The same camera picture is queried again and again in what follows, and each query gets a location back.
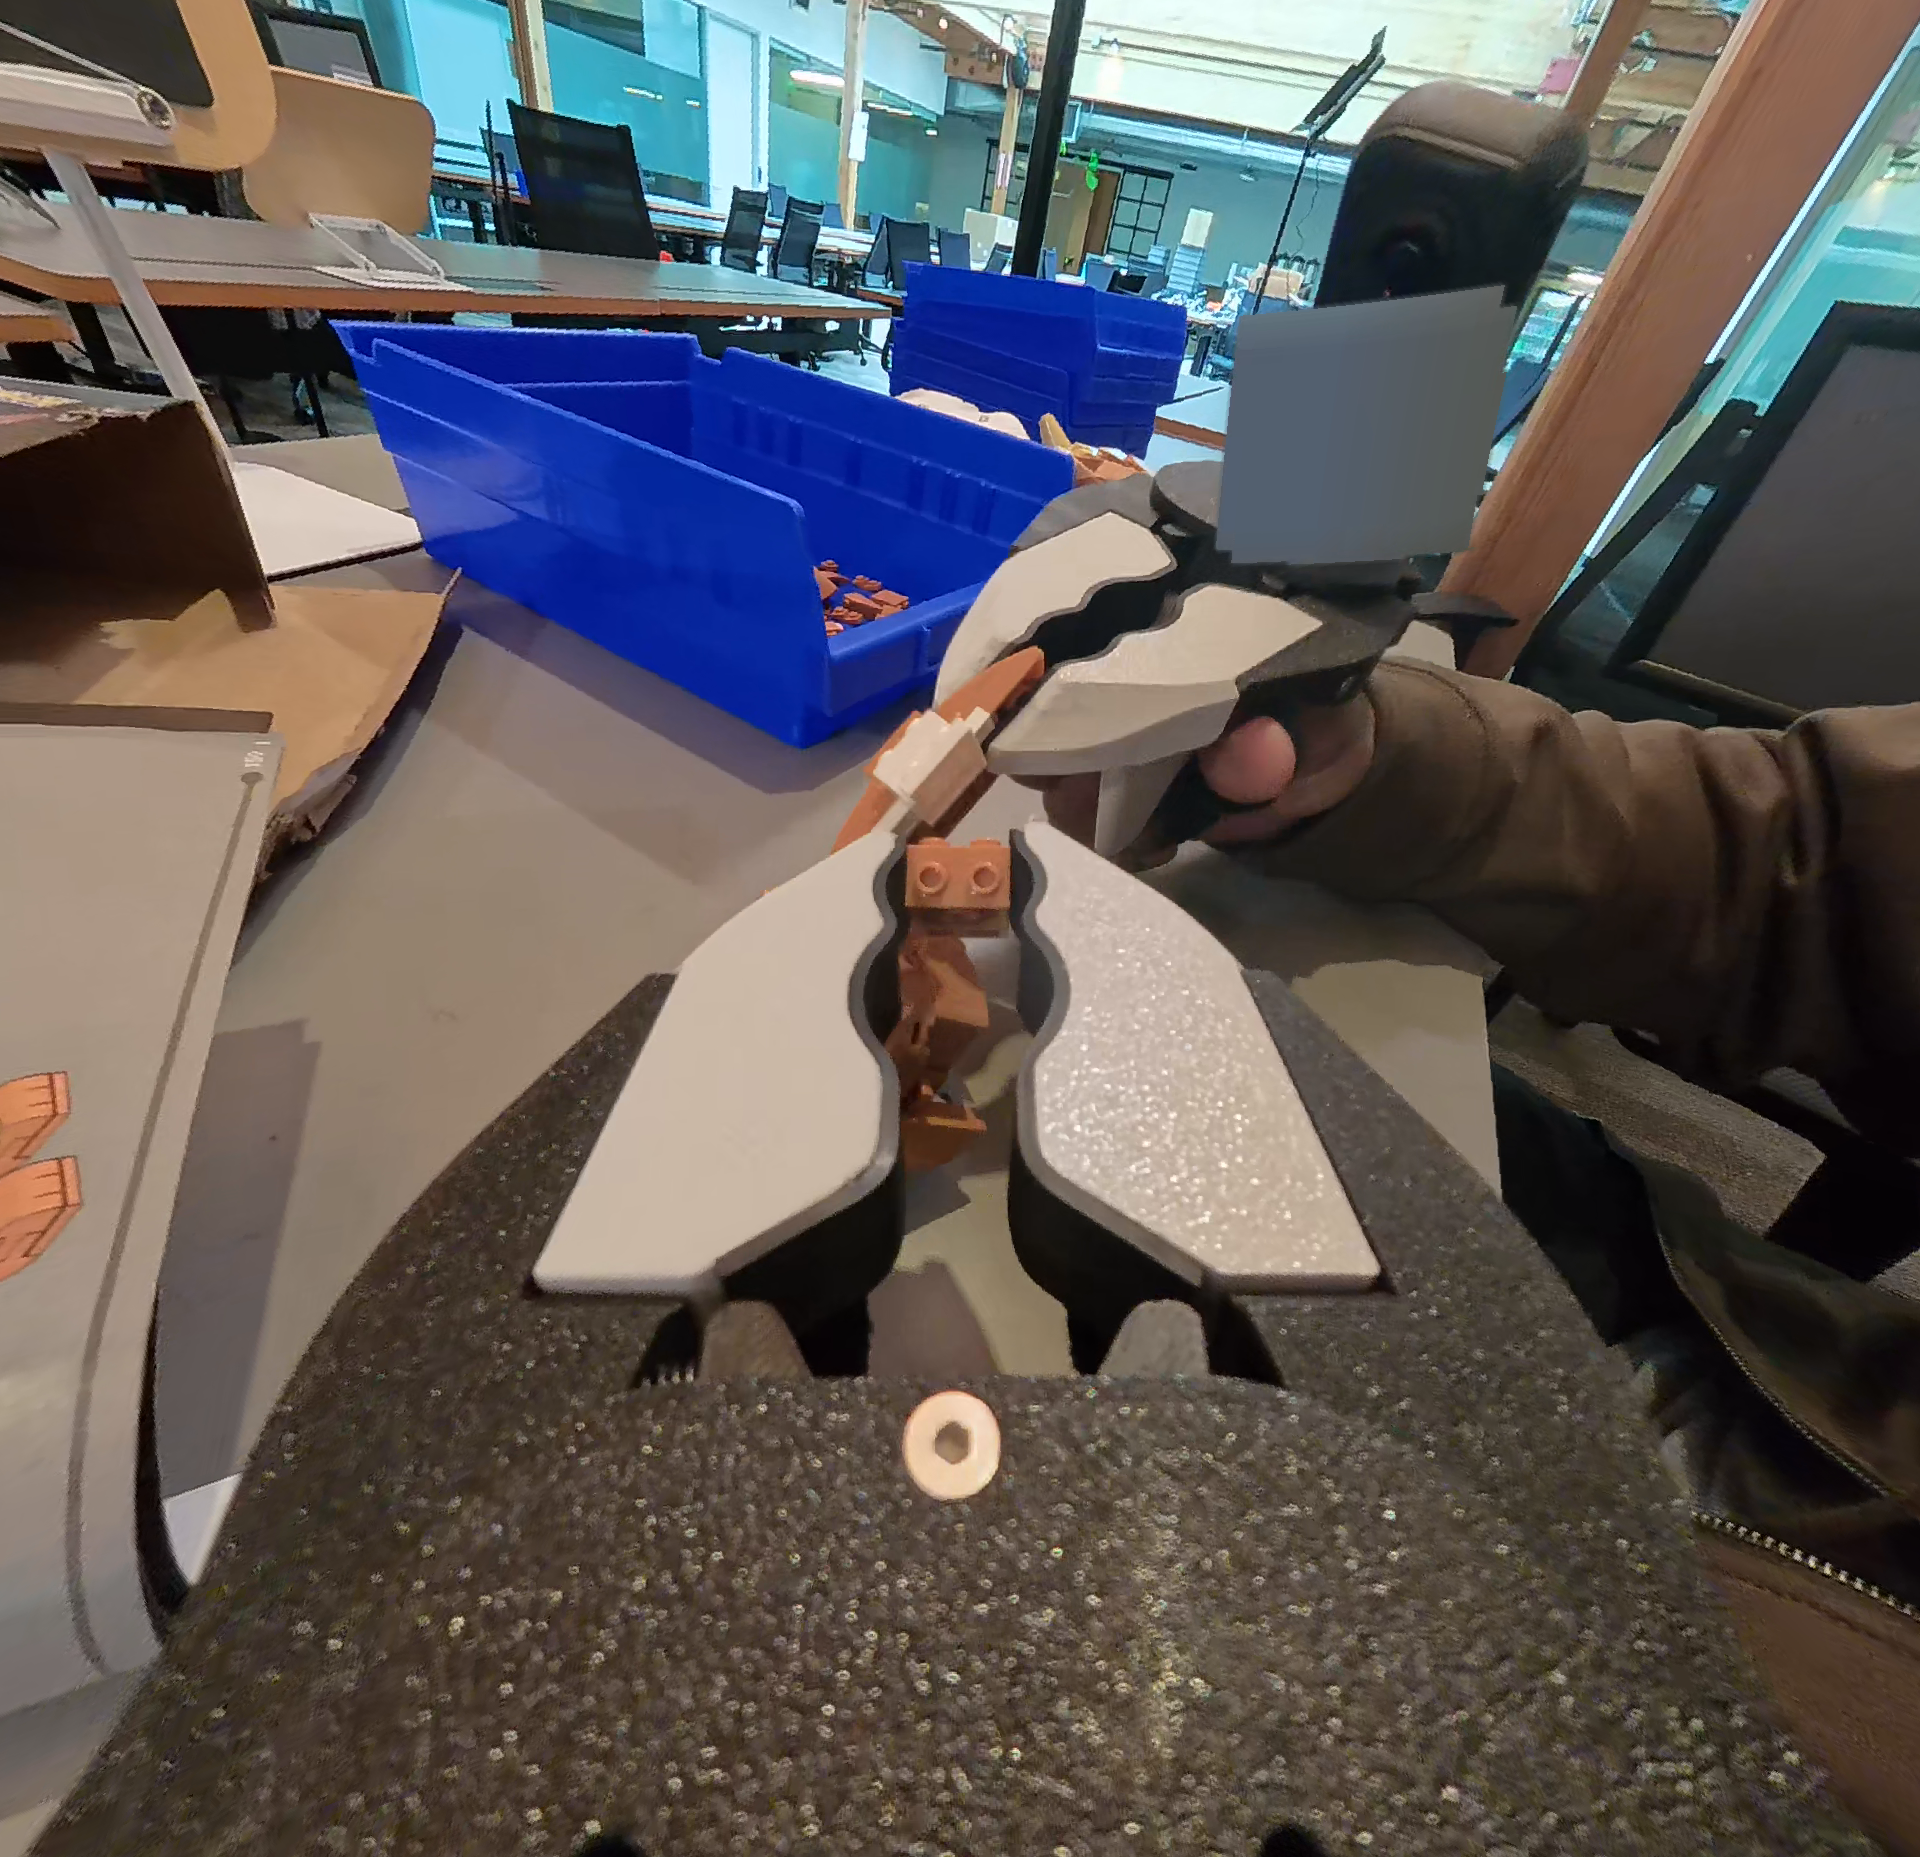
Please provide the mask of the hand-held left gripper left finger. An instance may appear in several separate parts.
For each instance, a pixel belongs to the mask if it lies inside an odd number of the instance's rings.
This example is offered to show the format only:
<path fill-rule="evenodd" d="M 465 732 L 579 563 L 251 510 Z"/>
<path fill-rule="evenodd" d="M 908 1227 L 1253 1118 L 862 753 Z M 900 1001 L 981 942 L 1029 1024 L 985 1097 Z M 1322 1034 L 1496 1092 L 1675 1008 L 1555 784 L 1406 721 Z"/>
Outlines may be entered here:
<path fill-rule="evenodd" d="M 900 1162 L 902 843 L 852 843 L 695 948 L 538 1257 L 542 1293 L 719 1293 Z"/>

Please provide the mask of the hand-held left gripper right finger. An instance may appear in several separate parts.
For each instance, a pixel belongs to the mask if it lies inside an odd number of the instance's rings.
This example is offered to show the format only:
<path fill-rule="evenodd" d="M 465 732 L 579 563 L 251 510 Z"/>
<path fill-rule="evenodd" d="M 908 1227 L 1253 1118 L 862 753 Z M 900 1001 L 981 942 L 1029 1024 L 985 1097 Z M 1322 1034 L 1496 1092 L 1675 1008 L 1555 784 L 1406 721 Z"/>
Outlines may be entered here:
<path fill-rule="evenodd" d="M 1237 959 L 1063 832 L 1020 832 L 1022 1161 L 1214 1293 L 1356 1293 L 1381 1264 Z"/>

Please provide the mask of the pile of brown bricks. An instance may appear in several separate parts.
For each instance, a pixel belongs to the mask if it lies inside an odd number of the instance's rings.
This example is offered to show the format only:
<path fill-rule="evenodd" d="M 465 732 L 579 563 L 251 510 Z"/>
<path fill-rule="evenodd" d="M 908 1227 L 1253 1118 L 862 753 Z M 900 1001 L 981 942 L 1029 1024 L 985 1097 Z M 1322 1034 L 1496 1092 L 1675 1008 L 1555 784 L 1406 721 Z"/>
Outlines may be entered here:
<path fill-rule="evenodd" d="M 913 603 L 910 596 L 887 588 L 879 579 L 846 572 L 832 560 L 813 567 L 813 588 L 827 640 L 839 640 L 862 625 L 898 617 Z"/>

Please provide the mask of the brown and white bar brick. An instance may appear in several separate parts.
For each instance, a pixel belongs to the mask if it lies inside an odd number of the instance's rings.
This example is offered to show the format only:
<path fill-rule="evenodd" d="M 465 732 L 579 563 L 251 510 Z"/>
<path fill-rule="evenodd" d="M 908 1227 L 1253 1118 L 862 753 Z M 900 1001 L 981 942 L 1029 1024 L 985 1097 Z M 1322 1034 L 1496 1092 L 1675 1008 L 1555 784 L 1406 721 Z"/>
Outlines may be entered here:
<path fill-rule="evenodd" d="M 832 850 L 839 854 L 874 834 L 898 841 L 949 836 L 987 793 L 992 738 L 1037 692 L 1043 674 L 1043 650 L 1012 650 L 932 710 L 908 716 L 869 764 L 869 784 Z"/>

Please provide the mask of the brown brick assembly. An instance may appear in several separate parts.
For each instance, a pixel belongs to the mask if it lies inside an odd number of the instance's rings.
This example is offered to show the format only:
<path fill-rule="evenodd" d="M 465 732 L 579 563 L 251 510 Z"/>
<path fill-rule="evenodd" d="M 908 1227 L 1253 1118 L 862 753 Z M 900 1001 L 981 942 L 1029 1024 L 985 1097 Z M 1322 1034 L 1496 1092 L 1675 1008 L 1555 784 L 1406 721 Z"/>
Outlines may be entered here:
<path fill-rule="evenodd" d="M 887 1036 L 900 1080 L 900 1154 L 908 1173 L 950 1166 L 985 1130 L 973 1104 L 949 1085 L 992 1018 L 968 945 L 1005 936 L 1012 900 L 1005 841 L 908 844 L 900 1018 Z"/>

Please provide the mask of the blue plastic bin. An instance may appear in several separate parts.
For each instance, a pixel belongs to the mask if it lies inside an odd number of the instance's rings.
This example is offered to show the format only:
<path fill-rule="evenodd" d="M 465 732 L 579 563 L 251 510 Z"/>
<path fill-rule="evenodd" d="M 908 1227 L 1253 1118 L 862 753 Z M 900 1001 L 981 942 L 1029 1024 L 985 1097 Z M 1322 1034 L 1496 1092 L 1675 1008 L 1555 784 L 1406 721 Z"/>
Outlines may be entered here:
<path fill-rule="evenodd" d="M 930 692 L 1067 455 L 689 333 L 337 319 L 430 552 L 776 741 Z M 913 603 L 827 640 L 813 567 Z"/>

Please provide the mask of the person's right forearm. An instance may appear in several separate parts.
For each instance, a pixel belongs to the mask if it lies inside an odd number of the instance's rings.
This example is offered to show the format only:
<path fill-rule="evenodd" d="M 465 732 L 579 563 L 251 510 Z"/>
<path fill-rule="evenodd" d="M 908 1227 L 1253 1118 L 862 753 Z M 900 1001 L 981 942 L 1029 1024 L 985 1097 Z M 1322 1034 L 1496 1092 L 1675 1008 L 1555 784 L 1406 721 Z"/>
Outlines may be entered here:
<path fill-rule="evenodd" d="M 1373 764 L 1297 841 L 1303 874 L 1425 905 L 1540 1011 L 1701 1082 L 1811 1077 L 1917 1156 L 1917 705 L 1620 724 L 1415 664 L 1373 705 Z"/>

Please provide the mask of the grey desk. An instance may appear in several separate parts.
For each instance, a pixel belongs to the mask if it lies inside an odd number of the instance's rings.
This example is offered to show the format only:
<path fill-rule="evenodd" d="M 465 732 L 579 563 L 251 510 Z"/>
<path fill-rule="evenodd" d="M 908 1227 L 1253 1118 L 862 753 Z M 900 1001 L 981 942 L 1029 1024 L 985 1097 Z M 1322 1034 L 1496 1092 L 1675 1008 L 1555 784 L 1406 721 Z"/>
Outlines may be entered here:
<path fill-rule="evenodd" d="M 160 1282 L 161 1494 L 243 1470 L 310 1339 L 431 1180 L 646 976 L 828 850 L 888 719 L 792 750 L 457 581 L 319 844 L 254 896 Z M 1266 881 L 1191 844 L 1148 876 L 1500 1186 L 1485 963 L 1430 916 Z M 1065 1312 L 1004 1211 L 1004 989 L 968 1085 L 991 1134 L 908 1180 L 876 1376 L 1065 1376 Z"/>

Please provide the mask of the black floor lamp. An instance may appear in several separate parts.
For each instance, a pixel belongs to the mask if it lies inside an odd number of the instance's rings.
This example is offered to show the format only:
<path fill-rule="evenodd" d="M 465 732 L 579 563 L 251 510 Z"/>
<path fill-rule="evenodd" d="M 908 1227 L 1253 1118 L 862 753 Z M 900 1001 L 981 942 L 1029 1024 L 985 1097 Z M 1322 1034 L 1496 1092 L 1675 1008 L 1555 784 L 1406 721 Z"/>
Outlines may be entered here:
<path fill-rule="evenodd" d="M 1309 166 L 1316 157 L 1316 150 L 1327 139 L 1327 136 L 1332 131 L 1332 124 L 1340 117 L 1344 117 L 1344 112 L 1353 103 L 1354 95 L 1359 95 L 1368 86 L 1368 81 L 1379 73 L 1379 68 L 1383 66 L 1383 46 L 1386 46 L 1386 25 L 1381 25 L 1373 34 L 1365 54 L 1361 57 L 1356 57 L 1356 63 L 1348 65 L 1332 79 L 1332 86 L 1316 100 L 1316 103 L 1309 109 L 1309 116 L 1297 127 L 1297 136 L 1301 139 L 1299 161 L 1297 161 L 1290 187 L 1287 192 L 1281 218 L 1277 224 L 1277 229 L 1273 234 L 1273 244 L 1271 244 L 1269 255 L 1266 255 L 1266 281 L 1271 281 L 1273 270 L 1279 265 L 1285 233 L 1289 229 L 1289 222 L 1292 217 L 1297 195 L 1301 191 Z"/>

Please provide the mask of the stack of blue bins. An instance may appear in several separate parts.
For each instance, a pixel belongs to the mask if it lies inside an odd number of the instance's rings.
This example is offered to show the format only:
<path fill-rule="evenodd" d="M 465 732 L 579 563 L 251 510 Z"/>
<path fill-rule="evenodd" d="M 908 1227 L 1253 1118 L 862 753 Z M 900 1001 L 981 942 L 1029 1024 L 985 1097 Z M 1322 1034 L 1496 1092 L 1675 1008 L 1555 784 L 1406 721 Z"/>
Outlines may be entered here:
<path fill-rule="evenodd" d="M 1144 455 L 1175 396 L 1186 312 L 1138 295 L 1012 273 L 910 264 L 888 385 L 1017 416 L 1052 416 L 1088 447 Z"/>

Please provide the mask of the wooden ceiling beam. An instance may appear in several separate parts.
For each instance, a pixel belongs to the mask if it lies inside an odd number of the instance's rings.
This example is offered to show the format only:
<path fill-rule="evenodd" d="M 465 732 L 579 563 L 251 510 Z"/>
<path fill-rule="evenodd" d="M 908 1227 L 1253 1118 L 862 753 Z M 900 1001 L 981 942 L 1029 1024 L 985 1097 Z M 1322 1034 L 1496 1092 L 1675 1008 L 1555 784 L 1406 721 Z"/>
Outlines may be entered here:
<path fill-rule="evenodd" d="M 1500 678 L 1917 27 L 1919 0 L 1753 0 L 1641 201 L 1445 592 L 1516 617 Z"/>

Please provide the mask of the black pole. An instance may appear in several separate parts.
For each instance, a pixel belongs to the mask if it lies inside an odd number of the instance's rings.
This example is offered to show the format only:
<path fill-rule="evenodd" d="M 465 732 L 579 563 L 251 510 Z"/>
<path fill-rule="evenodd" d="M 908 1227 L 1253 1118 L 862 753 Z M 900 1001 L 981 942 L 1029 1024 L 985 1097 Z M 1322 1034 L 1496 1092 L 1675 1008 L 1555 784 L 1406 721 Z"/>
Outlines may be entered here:
<path fill-rule="evenodd" d="M 1037 102 L 1035 139 L 1022 201 L 1020 233 L 1011 270 L 1039 276 L 1045 250 L 1045 222 L 1065 132 L 1065 112 L 1077 71 L 1088 0 L 1052 0 L 1045 65 Z"/>

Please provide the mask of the black computer monitor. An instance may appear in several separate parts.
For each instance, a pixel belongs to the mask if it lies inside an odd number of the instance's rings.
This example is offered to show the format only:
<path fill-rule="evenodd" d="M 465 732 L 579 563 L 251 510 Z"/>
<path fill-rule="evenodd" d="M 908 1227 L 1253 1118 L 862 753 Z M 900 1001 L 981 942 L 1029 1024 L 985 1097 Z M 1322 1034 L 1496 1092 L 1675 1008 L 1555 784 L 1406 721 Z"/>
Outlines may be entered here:
<path fill-rule="evenodd" d="M 1919 697 L 1919 312 L 1834 305 L 1607 673 L 1727 721 Z"/>

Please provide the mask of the black office chair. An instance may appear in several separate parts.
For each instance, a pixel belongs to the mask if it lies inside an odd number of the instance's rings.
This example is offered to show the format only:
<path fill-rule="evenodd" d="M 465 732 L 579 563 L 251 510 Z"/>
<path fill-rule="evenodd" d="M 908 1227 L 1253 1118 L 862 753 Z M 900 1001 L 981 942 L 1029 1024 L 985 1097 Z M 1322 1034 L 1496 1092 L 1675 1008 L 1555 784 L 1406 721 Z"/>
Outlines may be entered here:
<path fill-rule="evenodd" d="M 506 110 L 538 247 L 660 262 L 628 124 L 556 116 L 516 100 Z"/>

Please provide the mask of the white table leg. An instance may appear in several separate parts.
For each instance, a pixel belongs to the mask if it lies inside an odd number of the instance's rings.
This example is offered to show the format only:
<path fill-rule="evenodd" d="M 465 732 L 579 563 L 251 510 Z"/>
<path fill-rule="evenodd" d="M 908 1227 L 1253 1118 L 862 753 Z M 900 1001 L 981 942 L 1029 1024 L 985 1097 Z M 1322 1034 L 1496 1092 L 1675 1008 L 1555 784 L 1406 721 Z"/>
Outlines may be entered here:
<path fill-rule="evenodd" d="M 134 329 L 140 341 L 149 349 L 153 363 L 158 364 L 161 380 L 174 401 L 192 404 L 203 427 L 211 432 L 212 445 L 216 452 L 226 452 L 226 437 L 205 404 L 200 383 L 188 369 L 183 357 L 180 353 L 180 346 L 174 342 L 169 323 L 161 319 L 160 308 L 137 270 L 137 264 L 128 255 L 116 222 L 114 212 L 104 203 L 102 195 L 96 187 L 94 174 L 86 166 L 61 149 L 50 149 L 45 153 L 54 176 L 68 196 L 71 211 L 78 214 L 78 222 L 85 226 L 85 233 L 109 274 L 109 281 L 119 298 L 121 310 L 126 312 Z"/>

